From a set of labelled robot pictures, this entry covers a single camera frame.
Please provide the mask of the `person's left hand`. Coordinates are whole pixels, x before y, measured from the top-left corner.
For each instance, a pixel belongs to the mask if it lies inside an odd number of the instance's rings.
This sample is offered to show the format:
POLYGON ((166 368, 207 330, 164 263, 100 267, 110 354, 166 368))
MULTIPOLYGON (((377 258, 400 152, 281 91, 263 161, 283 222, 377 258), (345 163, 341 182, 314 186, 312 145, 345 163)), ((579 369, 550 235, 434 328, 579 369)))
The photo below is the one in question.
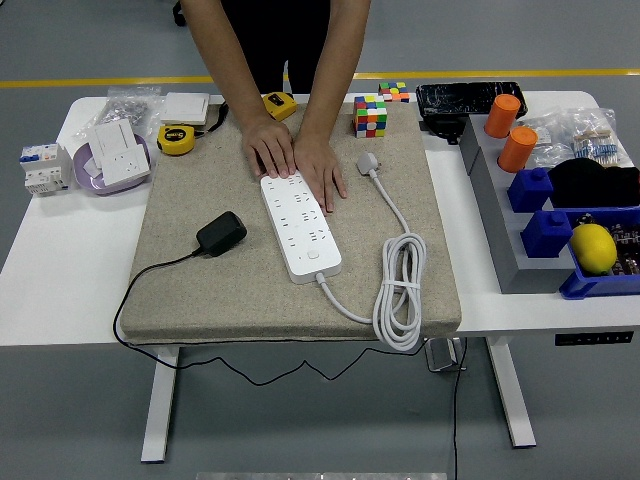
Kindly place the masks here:
POLYGON ((325 215, 335 211, 335 195, 347 197, 338 158, 329 139, 318 135, 299 134, 294 140, 294 160, 325 215))

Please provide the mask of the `person's right hand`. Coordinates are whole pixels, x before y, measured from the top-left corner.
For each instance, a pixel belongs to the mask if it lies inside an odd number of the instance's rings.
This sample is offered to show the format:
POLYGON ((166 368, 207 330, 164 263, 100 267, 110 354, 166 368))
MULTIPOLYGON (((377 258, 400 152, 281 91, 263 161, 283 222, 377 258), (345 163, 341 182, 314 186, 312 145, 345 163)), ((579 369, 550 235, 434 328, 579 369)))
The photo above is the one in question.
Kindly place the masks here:
POLYGON ((256 177, 287 178, 296 171, 291 134, 284 124, 270 117, 242 129, 242 147, 256 177))

